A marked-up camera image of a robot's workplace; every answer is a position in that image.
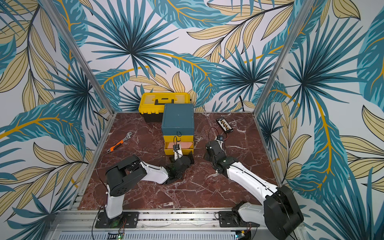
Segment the yellow drawer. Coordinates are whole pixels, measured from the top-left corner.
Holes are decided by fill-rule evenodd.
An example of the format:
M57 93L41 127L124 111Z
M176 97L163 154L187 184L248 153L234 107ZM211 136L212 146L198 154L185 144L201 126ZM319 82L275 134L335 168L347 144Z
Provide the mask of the yellow drawer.
M173 142L193 142L194 136L164 136L165 143Z
M170 155L173 155L174 154L174 151L173 149L166 149L166 146L168 145L168 143L165 143L165 154L167 156L170 156ZM193 148L190 148L190 149L182 149L182 152L183 152L183 155L188 155L190 152L193 152L194 151L194 143L193 143Z

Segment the yellow bottom drawer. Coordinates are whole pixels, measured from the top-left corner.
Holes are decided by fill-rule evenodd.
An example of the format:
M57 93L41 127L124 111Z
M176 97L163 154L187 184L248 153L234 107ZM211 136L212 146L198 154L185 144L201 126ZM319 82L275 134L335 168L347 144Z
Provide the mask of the yellow bottom drawer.
M167 156L170 156L170 155L173 155L174 154L174 151L173 149L166 149L166 146L168 145L168 143L165 143L165 154ZM194 143L193 143L193 148L190 148L190 149L182 149L182 152L183 152L183 155L188 155L190 152L193 152L194 151Z

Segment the pink sticky note pad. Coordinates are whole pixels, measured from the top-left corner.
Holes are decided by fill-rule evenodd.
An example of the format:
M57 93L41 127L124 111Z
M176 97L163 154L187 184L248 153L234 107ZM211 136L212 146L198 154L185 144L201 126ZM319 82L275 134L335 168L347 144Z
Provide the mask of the pink sticky note pad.
M173 149L174 143L168 143L166 146L166 149ZM192 142L179 142L177 143L181 147L181 149L190 149L193 148L193 143Z

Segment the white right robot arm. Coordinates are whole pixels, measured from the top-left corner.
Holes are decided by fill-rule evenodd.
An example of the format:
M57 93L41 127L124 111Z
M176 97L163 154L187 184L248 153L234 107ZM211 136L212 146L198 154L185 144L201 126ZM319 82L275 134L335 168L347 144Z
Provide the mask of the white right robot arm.
M304 216L292 190L278 187L263 180L247 169L236 158L227 156L222 142L210 141L206 144L204 159L211 162L218 174L236 182L253 195L263 206L243 202L233 208L236 217L245 223L255 223L267 227L278 240L285 240L304 221Z

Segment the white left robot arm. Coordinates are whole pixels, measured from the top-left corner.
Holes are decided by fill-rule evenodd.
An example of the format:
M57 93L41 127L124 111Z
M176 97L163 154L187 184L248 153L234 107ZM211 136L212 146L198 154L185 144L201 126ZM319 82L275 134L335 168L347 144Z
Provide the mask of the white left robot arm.
M107 218L112 220L123 214L125 194L140 181L169 185L183 177L184 172L194 164L193 154L180 155L170 166L158 167L132 155L117 163L106 172L108 198L105 207Z

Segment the teal top drawer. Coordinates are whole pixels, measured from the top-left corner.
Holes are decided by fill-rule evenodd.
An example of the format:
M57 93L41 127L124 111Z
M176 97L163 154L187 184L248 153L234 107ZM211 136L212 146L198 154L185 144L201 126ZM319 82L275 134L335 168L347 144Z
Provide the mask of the teal top drawer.
M194 127L165 127L162 126L162 133L164 136L176 136L177 131L181 132L182 136L193 136L195 132Z

